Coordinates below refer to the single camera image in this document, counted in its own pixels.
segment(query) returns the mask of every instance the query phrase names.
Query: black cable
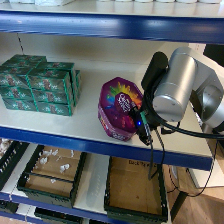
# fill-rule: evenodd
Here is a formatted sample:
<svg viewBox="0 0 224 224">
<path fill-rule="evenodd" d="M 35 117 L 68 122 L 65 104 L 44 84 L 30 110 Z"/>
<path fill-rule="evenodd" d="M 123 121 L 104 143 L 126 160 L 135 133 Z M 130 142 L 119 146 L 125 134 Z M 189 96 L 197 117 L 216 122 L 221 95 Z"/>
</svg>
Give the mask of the black cable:
<svg viewBox="0 0 224 224">
<path fill-rule="evenodd" d="M 162 139 L 161 139 L 161 137 L 159 135 L 158 130 L 155 129 L 155 132 L 156 132 L 156 135 L 157 135 L 157 137 L 159 139 L 159 142 L 160 142 L 160 144 L 161 144 L 161 146 L 163 148 L 163 155 L 162 155 L 162 160 L 161 160 L 161 163 L 160 163 L 160 169 L 162 169 L 163 161 L 164 161 L 164 158 L 165 158 L 165 148 L 164 148 L 164 144 L 163 144 L 163 141 L 162 141 Z M 151 176 L 150 179 L 152 179 L 158 173 L 158 171 L 159 171 L 159 169 L 157 168 L 156 171 L 153 173 L 153 175 Z"/>
<path fill-rule="evenodd" d="M 150 145 L 151 145 L 151 158 L 150 158 L 150 167 L 149 167 L 149 173 L 148 173 L 148 179 L 151 180 L 154 177 L 154 174 L 151 176 L 152 172 L 152 166 L 153 166 L 153 145 L 152 145 L 152 138 L 149 139 Z"/>
<path fill-rule="evenodd" d="M 175 187 L 173 190 L 171 190 L 171 191 L 167 191 L 167 194 L 174 192 L 176 189 L 177 189 L 177 188 Z"/>
<path fill-rule="evenodd" d="M 147 96 L 147 93 L 144 94 L 144 98 L 145 98 L 145 102 L 147 105 L 147 109 L 152 113 L 154 119 L 162 124 L 163 126 L 180 132 L 182 134 L 186 134 L 186 135 L 190 135 L 190 136 L 194 136 L 194 137 L 198 137 L 198 138 L 208 138 L 208 139 L 218 139 L 218 140 L 224 140 L 224 135 L 219 135 L 219 134 L 205 134 L 205 133 L 200 133 L 200 132 L 194 132 L 194 131 L 188 131 L 179 127 L 175 127 L 173 125 L 167 124 L 154 110 L 153 106 L 152 106 L 152 101 L 150 100 L 150 98 Z"/>
<path fill-rule="evenodd" d="M 218 141 L 216 141 L 215 152 L 214 152 L 214 156 L 213 156 L 213 163 L 212 163 L 212 166 L 211 166 L 211 169 L 210 169 L 210 173 L 209 173 L 208 179 L 207 179 L 207 181 L 206 181 L 206 183 L 205 183 L 205 186 L 204 186 L 203 189 L 202 189 L 198 194 L 196 194 L 196 195 L 190 195 L 190 194 L 188 194 L 188 193 L 182 191 L 185 195 L 187 195 L 187 197 L 192 197 L 192 198 L 193 198 L 193 197 L 197 197 L 197 196 L 201 195 L 201 194 L 204 192 L 205 188 L 207 187 L 208 181 L 209 181 L 209 179 L 210 179 L 210 177 L 211 177 L 211 175 L 212 175 L 212 170 L 213 170 L 213 167 L 214 167 L 214 164 L 215 164 L 215 157 L 216 157 L 217 145 L 218 145 Z M 171 177 L 171 173 L 170 173 L 170 180 L 171 180 L 172 184 L 174 185 L 174 187 L 175 187 L 178 191 L 180 191 L 179 188 L 174 184 L 173 179 L 172 179 L 172 177 Z"/>
</svg>

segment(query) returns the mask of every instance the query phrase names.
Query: box lid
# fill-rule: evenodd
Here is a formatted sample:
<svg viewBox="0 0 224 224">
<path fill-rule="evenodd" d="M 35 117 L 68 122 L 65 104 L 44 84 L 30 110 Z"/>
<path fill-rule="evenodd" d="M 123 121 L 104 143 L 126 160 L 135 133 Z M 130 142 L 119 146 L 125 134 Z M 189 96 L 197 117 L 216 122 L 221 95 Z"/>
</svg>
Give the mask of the box lid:
<svg viewBox="0 0 224 224">
<path fill-rule="evenodd" d="M 18 61 L 33 61 L 39 62 L 43 59 L 46 59 L 46 56 L 36 56 L 36 55 L 24 55 L 24 54 L 15 54 L 9 60 L 18 60 Z"/>
<path fill-rule="evenodd" d="M 54 79 L 64 79 L 68 75 L 67 71 L 58 71 L 58 70 L 45 70 L 40 68 L 33 69 L 28 76 L 41 76 L 41 77 L 48 77 Z"/>
<path fill-rule="evenodd" d="M 37 68 L 71 70 L 74 65 L 74 63 L 68 62 L 40 62 Z"/>
<path fill-rule="evenodd" d="M 4 74 L 13 74 L 13 75 L 27 75 L 32 68 L 27 67 L 27 68 L 11 68 L 11 67 L 6 67 L 6 66 L 0 66 L 0 73 Z"/>
<path fill-rule="evenodd" d="M 39 62 L 8 60 L 2 66 L 13 68 L 35 68 Z"/>
</svg>

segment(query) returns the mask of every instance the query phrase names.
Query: label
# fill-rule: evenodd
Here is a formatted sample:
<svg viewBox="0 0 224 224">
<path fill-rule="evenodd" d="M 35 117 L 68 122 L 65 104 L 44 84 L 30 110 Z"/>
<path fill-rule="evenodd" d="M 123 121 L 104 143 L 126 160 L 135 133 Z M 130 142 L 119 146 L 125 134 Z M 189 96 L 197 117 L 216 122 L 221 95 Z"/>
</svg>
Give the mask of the label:
<svg viewBox="0 0 224 224">
<path fill-rule="evenodd" d="M 115 107 L 117 111 L 124 115 L 128 115 L 128 112 L 131 110 L 131 98 L 125 93 L 119 93 L 115 96 Z"/>
<path fill-rule="evenodd" d="M 135 165 L 135 166 L 149 167 L 149 163 L 145 163 L 145 162 L 142 162 L 142 161 L 136 161 L 136 160 L 130 160 L 130 159 L 129 159 L 129 164 L 130 165 Z"/>
</svg>

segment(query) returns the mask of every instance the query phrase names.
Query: shelf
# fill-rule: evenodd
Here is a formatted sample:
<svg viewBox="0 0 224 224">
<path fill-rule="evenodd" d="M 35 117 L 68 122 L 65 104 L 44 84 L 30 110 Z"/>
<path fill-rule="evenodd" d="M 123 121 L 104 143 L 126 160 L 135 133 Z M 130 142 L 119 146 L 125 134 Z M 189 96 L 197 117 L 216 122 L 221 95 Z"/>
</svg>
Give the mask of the shelf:
<svg viewBox="0 0 224 224">
<path fill-rule="evenodd" d="M 3 189 L 0 193 L 7 193 L 10 200 L 15 203 L 22 203 L 26 205 L 45 208 L 52 211 L 62 212 L 70 215 L 84 217 L 88 219 L 99 220 L 102 222 L 113 224 L 127 224 L 118 220 L 109 219 L 104 211 L 104 193 L 106 189 L 106 178 L 109 164 L 109 156 L 88 154 L 85 166 L 82 172 L 82 177 L 79 183 L 79 189 L 75 200 L 74 208 L 65 208 L 62 206 L 51 205 L 34 200 L 30 200 L 25 193 L 18 191 L 16 188 L 18 178 L 23 172 L 27 161 L 36 148 L 35 144 L 30 144 L 13 171 L 13 175 L 10 177 L 7 186 L 11 186 L 11 192 L 9 188 Z"/>
<path fill-rule="evenodd" d="M 77 0 L 61 7 L 0 5 L 1 32 L 223 44 L 223 26 L 223 4 Z"/>
<path fill-rule="evenodd" d="M 97 117 L 102 85 L 117 77 L 140 86 L 142 74 L 114 71 L 82 71 L 82 93 L 72 117 L 39 112 L 7 110 L 0 99 L 0 136 L 24 142 L 50 145 L 78 151 L 150 161 L 150 148 L 137 135 L 127 142 L 106 135 Z M 181 127 L 201 131 L 193 110 L 188 107 Z M 154 162 L 160 163 L 162 147 L 153 132 Z M 180 133 L 162 136 L 165 164 L 209 170 L 212 155 L 206 140 Z"/>
</svg>

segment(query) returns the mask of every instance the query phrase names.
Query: upper shelf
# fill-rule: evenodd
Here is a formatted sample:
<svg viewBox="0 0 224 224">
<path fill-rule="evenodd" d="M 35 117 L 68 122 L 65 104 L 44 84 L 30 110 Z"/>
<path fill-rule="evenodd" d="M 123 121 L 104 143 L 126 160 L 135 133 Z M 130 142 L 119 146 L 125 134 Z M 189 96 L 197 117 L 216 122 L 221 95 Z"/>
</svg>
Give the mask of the upper shelf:
<svg viewBox="0 0 224 224">
<path fill-rule="evenodd" d="M 224 44 L 224 4 L 77 0 L 0 4 L 0 31 Z"/>
<path fill-rule="evenodd" d="M 140 87 L 143 74 L 117 71 L 82 70 L 82 93 L 72 117 L 29 111 L 7 110 L 0 99 L 0 137 L 55 147 L 76 149 L 150 161 L 150 147 L 137 135 L 123 142 L 106 135 L 97 116 L 100 90 L 104 83 L 120 76 Z M 201 131 L 196 116 L 188 106 L 181 127 Z M 160 163 L 162 147 L 152 132 L 154 162 Z M 165 145 L 165 164 L 209 170 L 212 155 L 205 139 L 180 133 L 162 136 Z"/>
</svg>

